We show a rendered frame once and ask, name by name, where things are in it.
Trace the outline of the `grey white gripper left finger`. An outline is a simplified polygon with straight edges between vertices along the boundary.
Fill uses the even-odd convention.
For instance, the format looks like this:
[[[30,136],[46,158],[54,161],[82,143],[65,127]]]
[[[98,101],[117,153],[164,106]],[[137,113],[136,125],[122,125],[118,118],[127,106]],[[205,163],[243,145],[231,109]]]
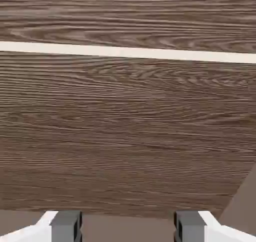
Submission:
[[[83,242],[81,211],[47,211],[34,225],[0,236],[0,242]]]

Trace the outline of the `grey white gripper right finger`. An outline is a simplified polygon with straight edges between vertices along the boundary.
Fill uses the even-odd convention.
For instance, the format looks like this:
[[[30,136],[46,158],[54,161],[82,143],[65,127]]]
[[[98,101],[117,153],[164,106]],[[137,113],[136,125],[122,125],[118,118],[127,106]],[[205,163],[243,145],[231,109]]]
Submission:
[[[256,236],[221,225],[209,211],[175,211],[174,242],[256,242]]]

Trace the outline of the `brown wooden cabinet door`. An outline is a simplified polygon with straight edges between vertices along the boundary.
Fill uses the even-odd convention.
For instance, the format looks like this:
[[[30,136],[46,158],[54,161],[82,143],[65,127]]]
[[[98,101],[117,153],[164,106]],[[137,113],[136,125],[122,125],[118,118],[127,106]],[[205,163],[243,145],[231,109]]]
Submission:
[[[256,53],[256,0],[0,0],[0,40]]]
[[[220,215],[256,163],[256,64],[0,53],[0,209]]]

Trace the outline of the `white-framed wooden cabinet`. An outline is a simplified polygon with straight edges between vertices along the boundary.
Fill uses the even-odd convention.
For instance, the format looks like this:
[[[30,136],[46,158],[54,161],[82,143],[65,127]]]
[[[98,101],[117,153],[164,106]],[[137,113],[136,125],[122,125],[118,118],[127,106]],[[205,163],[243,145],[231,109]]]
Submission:
[[[0,40],[1,52],[256,64],[256,53]]]

